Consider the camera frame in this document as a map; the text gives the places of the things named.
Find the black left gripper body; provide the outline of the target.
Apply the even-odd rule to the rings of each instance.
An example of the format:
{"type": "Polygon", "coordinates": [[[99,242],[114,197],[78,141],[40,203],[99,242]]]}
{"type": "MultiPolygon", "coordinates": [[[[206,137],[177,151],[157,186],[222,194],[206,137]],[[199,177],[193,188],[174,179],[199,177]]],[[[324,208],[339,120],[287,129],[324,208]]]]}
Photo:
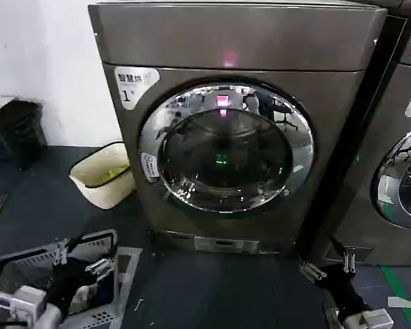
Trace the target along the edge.
{"type": "Polygon", "coordinates": [[[68,259],[66,264],[53,266],[49,303],[56,306],[62,315],[69,313],[71,302],[80,287],[96,282],[96,276],[86,271],[89,265],[90,262],[85,260],[68,259]]]}

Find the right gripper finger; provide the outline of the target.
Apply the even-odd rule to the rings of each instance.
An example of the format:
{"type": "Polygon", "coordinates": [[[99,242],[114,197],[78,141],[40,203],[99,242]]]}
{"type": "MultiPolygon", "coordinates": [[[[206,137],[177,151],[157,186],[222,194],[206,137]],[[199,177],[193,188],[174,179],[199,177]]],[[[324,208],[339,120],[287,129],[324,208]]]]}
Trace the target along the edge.
{"type": "Polygon", "coordinates": [[[318,281],[326,277],[324,271],[321,271],[310,261],[303,258],[299,259],[299,270],[309,281],[318,281]]]}
{"type": "Polygon", "coordinates": [[[343,254],[343,268],[345,273],[356,272],[356,255],[354,253],[346,251],[343,254]]]}

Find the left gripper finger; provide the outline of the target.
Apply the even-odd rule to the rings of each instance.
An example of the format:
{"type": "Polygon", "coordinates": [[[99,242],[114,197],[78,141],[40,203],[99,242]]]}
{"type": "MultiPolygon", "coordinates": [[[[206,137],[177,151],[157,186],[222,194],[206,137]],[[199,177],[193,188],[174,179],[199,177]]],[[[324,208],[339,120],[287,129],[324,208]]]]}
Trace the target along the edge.
{"type": "Polygon", "coordinates": [[[76,238],[64,239],[57,244],[55,250],[55,258],[53,260],[53,266],[65,265],[67,263],[67,257],[69,252],[73,251],[76,246],[76,238]]]}
{"type": "Polygon", "coordinates": [[[113,257],[103,257],[96,262],[86,266],[85,271],[90,272],[92,275],[102,276],[109,274],[114,270],[113,257]]]}

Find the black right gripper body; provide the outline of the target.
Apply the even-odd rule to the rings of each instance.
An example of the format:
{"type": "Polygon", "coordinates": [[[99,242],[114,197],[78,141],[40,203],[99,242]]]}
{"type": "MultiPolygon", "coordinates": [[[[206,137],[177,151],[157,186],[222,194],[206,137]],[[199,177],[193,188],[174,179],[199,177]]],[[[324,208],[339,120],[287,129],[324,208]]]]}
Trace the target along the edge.
{"type": "Polygon", "coordinates": [[[344,266],[339,263],[324,266],[321,271],[326,276],[317,280],[315,285],[330,292],[339,317],[349,317],[369,309],[351,283],[355,273],[344,271],[344,266]]]}

